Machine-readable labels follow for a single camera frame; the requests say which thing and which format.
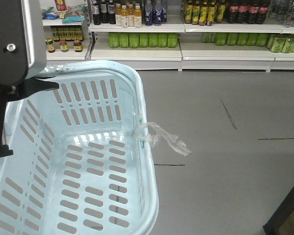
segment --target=screw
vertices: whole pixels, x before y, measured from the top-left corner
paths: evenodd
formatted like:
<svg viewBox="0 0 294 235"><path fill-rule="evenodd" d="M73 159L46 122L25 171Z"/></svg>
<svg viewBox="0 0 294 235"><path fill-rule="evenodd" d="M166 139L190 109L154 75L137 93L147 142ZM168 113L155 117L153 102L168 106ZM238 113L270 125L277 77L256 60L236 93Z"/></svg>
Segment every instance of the screw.
<svg viewBox="0 0 294 235"><path fill-rule="evenodd" d="M6 49L9 51L9 52L14 52L16 50L16 45L14 43L9 43L7 46L6 46Z"/></svg>

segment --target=dark bottle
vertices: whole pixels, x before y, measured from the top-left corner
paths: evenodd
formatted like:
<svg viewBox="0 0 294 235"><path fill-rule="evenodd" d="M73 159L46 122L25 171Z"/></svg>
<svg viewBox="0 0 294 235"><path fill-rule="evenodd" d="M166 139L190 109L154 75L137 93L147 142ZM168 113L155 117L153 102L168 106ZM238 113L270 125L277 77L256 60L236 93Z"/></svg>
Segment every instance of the dark bottle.
<svg viewBox="0 0 294 235"><path fill-rule="evenodd" d="M248 11L247 0L241 0L239 5L239 10L237 13L237 23L242 24L245 21L247 11Z"/></svg>
<svg viewBox="0 0 294 235"><path fill-rule="evenodd" d="M257 24L263 24L266 16L267 16L267 12L268 12L268 7L269 7L270 1L269 0L262 0L260 2L260 6L258 9L258 15L256 18L256 23Z"/></svg>
<svg viewBox="0 0 294 235"><path fill-rule="evenodd" d="M93 13L93 19L94 19L94 24L95 25L100 25L100 9L99 9L99 4L97 3L96 0L93 1L92 3L92 13Z"/></svg>
<svg viewBox="0 0 294 235"><path fill-rule="evenodd" d="M109 22L108 4L105 0L100 2L100 17L102 23L106 24Z"/></svg>
<svg viewBox="0 0 294 235"><path fill-rule="evenodd" d="M227 18L228 23L234 23L239 10L238 0L232 0L229 6L229 15Z"/></svg>
<svg viewBox="0 0 294 235"><path fill-rule="evenodd" d="M248 10L248 16L247 16L247 23L248 24L256 23L258 9L259 9L259 1L253 0L250 4L249 10Z"/></svg>
<svg viewBox="0 0 294 235"><path fill-rule="evenodd" d="M110 24L116 24L116 8L113 3L113 0L110 0L108 5L108 12L109 12L109 22Z"/></svg>

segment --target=grey floor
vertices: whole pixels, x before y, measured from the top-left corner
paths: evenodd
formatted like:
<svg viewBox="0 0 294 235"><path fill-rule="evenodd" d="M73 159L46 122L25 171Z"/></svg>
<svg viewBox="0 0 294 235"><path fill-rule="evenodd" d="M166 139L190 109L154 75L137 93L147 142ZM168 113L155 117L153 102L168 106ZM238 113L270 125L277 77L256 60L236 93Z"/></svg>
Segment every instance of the grey floor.
<svg viewBox="0 0 294 235"><path fill-rule="evenodd" d="M140 71L147 118L179 134L153 149L151 235L264 235L294 185L294 72Z"/></svg>

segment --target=jar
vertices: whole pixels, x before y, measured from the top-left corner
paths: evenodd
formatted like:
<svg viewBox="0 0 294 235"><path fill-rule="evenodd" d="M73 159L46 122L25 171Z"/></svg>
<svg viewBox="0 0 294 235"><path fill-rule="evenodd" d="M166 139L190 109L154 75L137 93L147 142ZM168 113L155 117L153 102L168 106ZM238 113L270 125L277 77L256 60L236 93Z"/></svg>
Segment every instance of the jar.
<svg viewBox="0 0 294 235"><path fill-rule="evenodd" d="M69 51L68 44L65 40L60 40L60 48L62 52L67 52Z"/></svg>
<svg viewBox="0 0 294 235"><path fill-rule="evenodd" d="M47 38L46 40L47 50L49 53L55 52L55 48L53 45L53 40L51 38Z"/></svg>
<svg viewBox="0 0 294 235"><path fill-rule="evenodd" d="M74 46L75 52L82 52L83 51L82 42L80 40L74 40L73 46Z"/></svg>

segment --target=light blue plastic basket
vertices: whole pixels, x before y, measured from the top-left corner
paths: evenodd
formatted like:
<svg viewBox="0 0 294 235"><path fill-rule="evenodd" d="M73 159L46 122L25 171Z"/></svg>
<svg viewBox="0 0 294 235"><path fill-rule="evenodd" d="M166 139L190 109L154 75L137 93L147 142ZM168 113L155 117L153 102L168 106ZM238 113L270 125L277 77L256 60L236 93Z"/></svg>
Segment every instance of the light blue plastic basket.
<svg viewBox="0 0 294 235"><path fill-rule="evenodd" d="M141 79L112 61L69 64L60 89L11 102L0 235L143 235L158 213ZM146 128L138 128L147 134Z"/></svg>

